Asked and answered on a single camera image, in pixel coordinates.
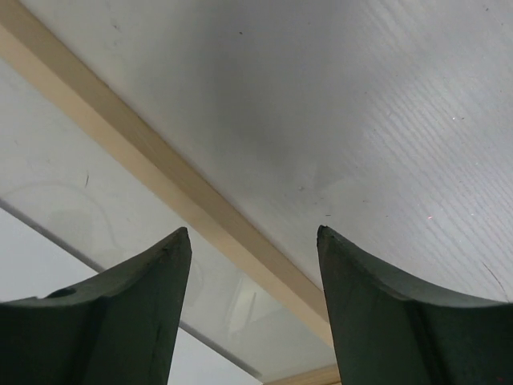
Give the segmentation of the clear acrylic sheet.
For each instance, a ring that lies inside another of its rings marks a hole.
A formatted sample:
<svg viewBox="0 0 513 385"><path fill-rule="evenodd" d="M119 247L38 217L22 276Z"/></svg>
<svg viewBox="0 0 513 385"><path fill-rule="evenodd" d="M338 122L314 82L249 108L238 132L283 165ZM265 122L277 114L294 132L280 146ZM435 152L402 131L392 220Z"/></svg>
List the clear acrylic sheet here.
<svg viewBox="0 0 513 385"><path fill-rule="evenodd" d="M1 66L1 202L95 270L185 221L9 65ZM302 321L190 230L181 322L263 382L335 364Z"/></svg>

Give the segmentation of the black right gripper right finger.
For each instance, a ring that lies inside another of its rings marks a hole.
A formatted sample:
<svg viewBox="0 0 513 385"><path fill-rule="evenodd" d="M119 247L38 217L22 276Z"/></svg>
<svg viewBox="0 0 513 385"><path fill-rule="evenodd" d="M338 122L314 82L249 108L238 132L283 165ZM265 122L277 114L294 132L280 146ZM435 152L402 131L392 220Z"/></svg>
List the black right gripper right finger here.
<svg viewBox="0 0 513 385"><path fill-rule="evenodd" d="M511 304L424 281L327 226L317 252L344 384L511 383Z"/></svg>

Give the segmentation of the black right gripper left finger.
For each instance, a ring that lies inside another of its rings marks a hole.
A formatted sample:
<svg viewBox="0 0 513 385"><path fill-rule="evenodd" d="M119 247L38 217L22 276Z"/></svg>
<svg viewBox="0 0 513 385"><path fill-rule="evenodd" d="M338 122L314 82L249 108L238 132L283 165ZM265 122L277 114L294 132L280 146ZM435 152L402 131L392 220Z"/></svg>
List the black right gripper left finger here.
<svg viewBox="0 0 513 385"><path fill-rule="evenodd" d="M4 302L2 383L167 383L191 260L179 228L45 298Z"/></svg>

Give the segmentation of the light wooden picture frame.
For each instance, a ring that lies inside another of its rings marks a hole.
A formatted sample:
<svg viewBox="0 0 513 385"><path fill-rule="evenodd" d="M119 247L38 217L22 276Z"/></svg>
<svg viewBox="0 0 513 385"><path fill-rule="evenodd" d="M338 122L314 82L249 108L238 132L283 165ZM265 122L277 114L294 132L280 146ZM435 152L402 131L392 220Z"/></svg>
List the light wooden picture frame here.
<svg viewBox="0 0 513 385"><path fill-rule="evenodd" d="M77 46L79 33L99 37L97 50L131 65L137 9L148 2L4 1L1 66L9 65L109 156L179 215L238 269L293 313L333 352L321 291L266 236L212 187L147 122L132 97L146 84L114 71L97 71ZM213 350L251 375L220 348L187 331L189 342ZM337 364L264 384L338 384Z"/></svg>

